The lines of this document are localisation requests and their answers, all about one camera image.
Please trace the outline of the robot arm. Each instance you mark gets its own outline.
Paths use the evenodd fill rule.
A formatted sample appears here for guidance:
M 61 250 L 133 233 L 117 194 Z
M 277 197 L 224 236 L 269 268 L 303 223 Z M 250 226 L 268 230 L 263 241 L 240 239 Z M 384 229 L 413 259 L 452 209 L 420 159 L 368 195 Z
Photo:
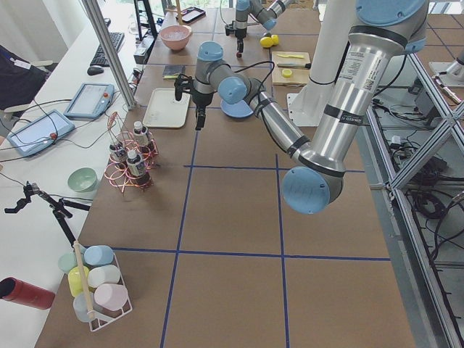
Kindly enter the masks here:
M 228 104 L 247 103 L 278 147 L 297 166 L 285 174 L 283 197 L 302 214 L 315 214 L 338 198 L 346 172 L 344 158 L 363 124 L 390 60 L 421 50 L 426 41 L 427 1 L 329 1 L 326 5 L 310 79 L 320 113 L 313 138 L 291 121 L 263 84 L 232 70 L 214 41 L 199 47 L 194 76 L 179 75 L 175 97 L 190 94 L 196 128 L 206 119 L 215 94 Z
M 268 8 L 264 8 L 260 1 L 238 0 L 235 7 L 235 19 L 225 25 L 225 34 L 236 37 L 238 58 L 244 51 L 244 39 L 247 36 L 248 16 L 253 16 L 267 31 L 277 24 L 277 18 L 293 3 L 292 0 L 275 0 Z

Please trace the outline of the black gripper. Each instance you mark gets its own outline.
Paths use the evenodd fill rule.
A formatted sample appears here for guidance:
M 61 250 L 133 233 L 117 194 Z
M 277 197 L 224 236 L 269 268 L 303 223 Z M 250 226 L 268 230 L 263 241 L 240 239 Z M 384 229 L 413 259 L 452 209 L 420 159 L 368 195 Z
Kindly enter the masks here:
M 187 76 L 179 74 L 174 82 L 175 100 L 180 101 L 183 94 L 192 95 L 192 101 L 196 105 L 196 131 L 200 131 L 204 127 L 206 120 L 206 108 L 212 103 L 214 89 L 211 85 L 205 84 Z
M 247 36 L 248 22 L 233 20 L 232 23 L 225 25 L 225 34 L 227 36 L 234 35 L 237 40 L 237 52 L 236 54 L 243 54 L 244 50 L 244 38 Z

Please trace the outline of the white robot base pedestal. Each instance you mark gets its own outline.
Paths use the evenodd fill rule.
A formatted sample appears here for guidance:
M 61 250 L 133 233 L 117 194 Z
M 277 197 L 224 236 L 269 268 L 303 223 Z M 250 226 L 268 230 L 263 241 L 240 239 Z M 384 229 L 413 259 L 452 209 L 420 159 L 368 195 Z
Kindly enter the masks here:
M 331 96 L 352 23 L 352 1 L 328 1 L 307 85 L 289 104 L 289 117 L 298 126 L 317 126 Z

